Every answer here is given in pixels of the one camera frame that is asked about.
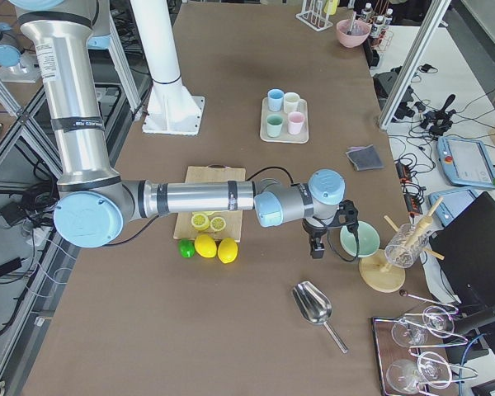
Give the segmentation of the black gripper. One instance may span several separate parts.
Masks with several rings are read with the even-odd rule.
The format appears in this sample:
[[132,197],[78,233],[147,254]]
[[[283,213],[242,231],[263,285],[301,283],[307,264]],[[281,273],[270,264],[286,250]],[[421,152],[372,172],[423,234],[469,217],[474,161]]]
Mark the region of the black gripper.
[[302,225],[309,235],[310,256],[313,259],[323,257],[325,247],[322,236],[329,229],[340,229],[346,226],[347,230],[358,241],[358,209],[351,200],[344,200],[338,205],[331,221],[313,217],[311,220],[303,219]]

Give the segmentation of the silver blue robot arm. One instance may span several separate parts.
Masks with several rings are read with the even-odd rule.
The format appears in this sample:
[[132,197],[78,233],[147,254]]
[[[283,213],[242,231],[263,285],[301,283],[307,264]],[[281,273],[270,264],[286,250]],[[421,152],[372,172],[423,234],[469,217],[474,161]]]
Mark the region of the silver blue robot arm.
[[316,171],[305,183],[273,181],[153,183],[125,181],[111,166],[87,43],[109,21],[102,1],[17,1],[21,32],[35,46],[62,175],[54,226],[81,248],[104,247],[136,219],[175,213],[254,210],[264,227],[301,220],[310,254],[323,255],[331,229],[358,231],[358,211],[341,175]]
[[36,57],[23,48],[11,26],[0,22],[0,79],[5,83],[36,83],[39,78]]

